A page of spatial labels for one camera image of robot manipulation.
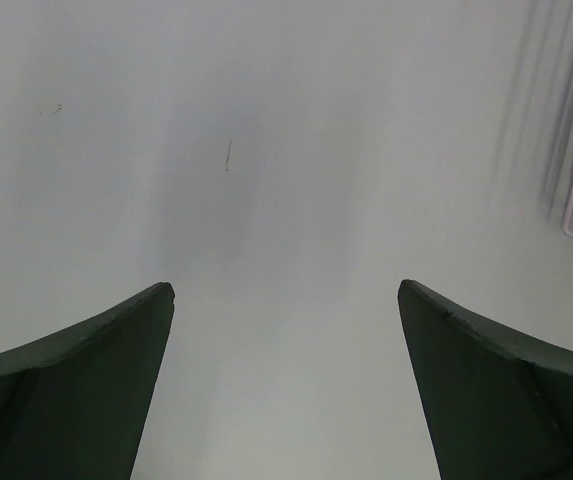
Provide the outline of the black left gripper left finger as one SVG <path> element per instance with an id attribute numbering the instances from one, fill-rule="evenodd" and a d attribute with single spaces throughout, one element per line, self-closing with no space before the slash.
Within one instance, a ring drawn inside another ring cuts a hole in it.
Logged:
<path id="1" fill-rule="evenodd" d="M 128 479 L 169 338 L 157 283 L 0 353 L 0 479 Z"/>

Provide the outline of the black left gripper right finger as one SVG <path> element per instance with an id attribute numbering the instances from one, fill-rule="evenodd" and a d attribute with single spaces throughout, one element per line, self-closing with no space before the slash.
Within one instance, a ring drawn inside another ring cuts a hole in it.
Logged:
<path id="1" fill-rule="evenodd" d="M 573 479 L 573 351 L 414 280 L 402 329 L 443 479 Z"/>

